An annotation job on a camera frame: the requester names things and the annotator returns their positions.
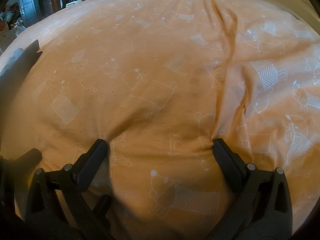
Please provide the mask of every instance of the black mount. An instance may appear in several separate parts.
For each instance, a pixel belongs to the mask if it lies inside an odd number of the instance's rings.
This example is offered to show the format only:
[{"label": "black mount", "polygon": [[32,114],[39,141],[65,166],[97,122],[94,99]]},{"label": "black mount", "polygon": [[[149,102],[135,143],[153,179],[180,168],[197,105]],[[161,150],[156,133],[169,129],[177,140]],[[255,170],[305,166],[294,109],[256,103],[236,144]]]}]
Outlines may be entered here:
[{"label": "black mount", "polygon": [[223,139],[213,142],[212,151],[237,198],[206,240],[289,239],[292,206],[284,171],[261,171],[245,164]]},{"label": "black mount", "polygon": [[[114,239],[105,217],[111,196],[103,195],[91,210],[81,195],[89,188],[107,154],[107,143],[98,139],[74,165],[66,164],[61,171],[37,169],[29,190],[26,224],[44,239]],[[62,191],[79,230],[68,224],[55,190]]]},{"label": "black mount", "polygon": [[[289,239],[292,207],[284,171],[260,171],[252,163],[245,164],[222,139],[214,141],[212,151],[237,198],[206,240]],[[0,239],[114,240],[106,218],[111,196],[103,195],[92,210],[81,196],[108,153],[108,144],[98,139],[74,165],[51,172],[37,169],[29,189],[25,222],[15,214],[14,184],[41,160],[41,152],[32,149],[15,161],[0,157]],[[56,190],[62,192],[79,229],[69,225]]]}]

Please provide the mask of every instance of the zigzag pattern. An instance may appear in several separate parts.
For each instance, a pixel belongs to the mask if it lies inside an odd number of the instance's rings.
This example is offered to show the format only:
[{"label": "zigzag pattern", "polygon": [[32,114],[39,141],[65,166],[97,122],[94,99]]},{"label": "zigzag pattern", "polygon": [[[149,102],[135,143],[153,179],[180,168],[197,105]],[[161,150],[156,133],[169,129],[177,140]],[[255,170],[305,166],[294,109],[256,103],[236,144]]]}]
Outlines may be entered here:
[{"label": "zigzag pattern", "polygon": [[79,61],[82,59],[84,53],[85,53],[85,49],[81,49],[81,50],[77,51],[77,52],[73,55],[73,57],[72,57],[72,59],[71,59],[71,63],[79,62]]},{"label": "zigzag pattern", "polygon": [[33,101],[38,101],[38,97],[41,94],[42,90],[46,87],[46,82],[42,82],[35,91],[32,92],[32,99]]},{"label": "zigzag pattern", "polygon": [[301,169],[305,156],[312,146],[309,140],[300,133],[295,133],[287,155],[284,171],[287,176],[297,175]]},{"label": "zigzag pattern", "polygon": [[264,89],[269,89],[278,82],[278,72],[270,61],[254,61],[251,65],[258,73]]},{"label": "zigzag pattern", "polygon": [[198,43],[199,45],[207,45],[208,43],[202,38],[200,34],[196,34],[190,38],[193,42]]},{"label": "zigzag pattern", "polygon": [[221,89],[222,83],[226,76],[226,69],[225,68],[218,68],[213,75],[213,84],[212,87]]},{"label": "zigzag pattern", "polygon": [[270,21],[265,21],[264,23],[264,31],[266,33],[270,33],[272,35],[276,35],[276,24]]},{"label": "zigzag pattern", "polygon": [[79,113],[78,108],[70,102],[70,100],[64,95],[58,95],[52,102],[51,108],[54,110],[56,115],[60,117],[66,124],[71,121]]},{"label": "zigzag pattern", "polygon": [[173,72],[176,72],[179,68],[183,67],[187,63],[187,60],[183,55],[178,55],[173,59],[167,61],[164,66]]},{"label": "zigzag pattern", "polygon": [[193,14],[187,15],[187,14],[179,14],[180,19],[191,21],[193,19]]},{"label": "zigzag pattern", "polygon": [[320,98],[316,97],[310,92],[307,92],[307,95],[308,95],[308,105],[320,109]]},{"label": "zigzag pattern", "polygon": [[210,215],[218,210],[220,192],[204,193],[183,187],[176,187],[175,192],[173,208]]},{"label": "zigzag pattern", "polygon": [[309,30],[306,31],[294,31],[294,35],[298,38],[313,39],[312,33]]}]

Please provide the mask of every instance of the box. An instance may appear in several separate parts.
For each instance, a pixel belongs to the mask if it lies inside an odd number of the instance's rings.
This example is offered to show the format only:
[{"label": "box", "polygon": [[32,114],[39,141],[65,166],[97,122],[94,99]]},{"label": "box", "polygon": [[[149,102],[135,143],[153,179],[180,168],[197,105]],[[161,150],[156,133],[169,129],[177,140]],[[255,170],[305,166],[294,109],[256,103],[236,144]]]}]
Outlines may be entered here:
[{"label": "box", "polygon": [[6,33],[8,31],[9,31],[9,26],[6,20],[3,20],[3,21],[0,20],[0,34]]},{"label": "box", "polygon": [[9,47],[9,45],[14,41],[17,36],[14,30],[9,30],[6,33],[0,34],[0,52],[1,54]]}]

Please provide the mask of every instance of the orange duvet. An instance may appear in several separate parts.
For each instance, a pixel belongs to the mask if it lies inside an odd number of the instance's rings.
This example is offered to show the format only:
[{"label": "orange duvet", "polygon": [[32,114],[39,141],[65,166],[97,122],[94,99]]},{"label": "orange duvet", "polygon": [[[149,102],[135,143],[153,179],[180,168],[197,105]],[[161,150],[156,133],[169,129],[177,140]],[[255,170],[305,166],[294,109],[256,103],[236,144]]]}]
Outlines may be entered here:
[{"label": "orange duvet", "polygon": [[284,169],[294,230],[309,215],[320,196],[320,39],[291,14],[262,0],[87,0],[27,28],[0,70],[36,39],[43,54],[0,154],[35,147],[53,171],[106,140],[109,167],[85,199],[114,196],[116,239],[213,229],[234,198],[215,138],[259,169]]}]

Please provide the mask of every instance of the door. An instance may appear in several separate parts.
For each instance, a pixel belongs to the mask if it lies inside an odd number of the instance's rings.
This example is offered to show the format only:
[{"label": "door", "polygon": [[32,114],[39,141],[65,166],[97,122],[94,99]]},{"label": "door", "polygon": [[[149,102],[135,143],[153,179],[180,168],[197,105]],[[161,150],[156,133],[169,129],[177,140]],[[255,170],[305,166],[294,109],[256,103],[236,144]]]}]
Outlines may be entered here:
[{"label": "door", "polygon": [[39,17],[41,12],[38,0],[19,0],[19,6],[21,18],[26,27],[29,27],[42,19],[41,16]]}]

